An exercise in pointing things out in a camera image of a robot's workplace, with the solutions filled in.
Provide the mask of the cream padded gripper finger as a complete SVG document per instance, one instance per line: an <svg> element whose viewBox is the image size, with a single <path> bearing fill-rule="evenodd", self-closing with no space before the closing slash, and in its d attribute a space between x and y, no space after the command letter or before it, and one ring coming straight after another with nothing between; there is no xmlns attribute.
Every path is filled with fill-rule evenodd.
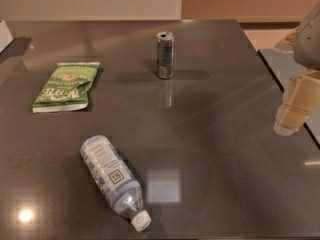
<svg viewBox="0 0 320 240"><path fill-rule="evenodd" d="M287 105L282 104L277 111L273 130L280 136L290 136L297 132L308 118L308 115L292 111Z"/></svg>
<svg viewBox="0 0 320 240"><path fill-rule="evenodd" d="M320 107L320 71L309 70L298 77L288 106L302 114L313 114Z"/></svg>

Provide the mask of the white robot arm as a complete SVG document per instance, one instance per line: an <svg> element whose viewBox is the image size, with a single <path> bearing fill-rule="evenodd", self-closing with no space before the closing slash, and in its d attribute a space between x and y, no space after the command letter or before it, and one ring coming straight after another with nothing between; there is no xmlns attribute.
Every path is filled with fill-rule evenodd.
<svg viewBox="0 0 320 240"><path fill-rule="evenodd" d="M297 132L320 107L320 2L276 45L277 49L282 50L285 43L306 72L288 80L274 123L280 136Z"/></svg>

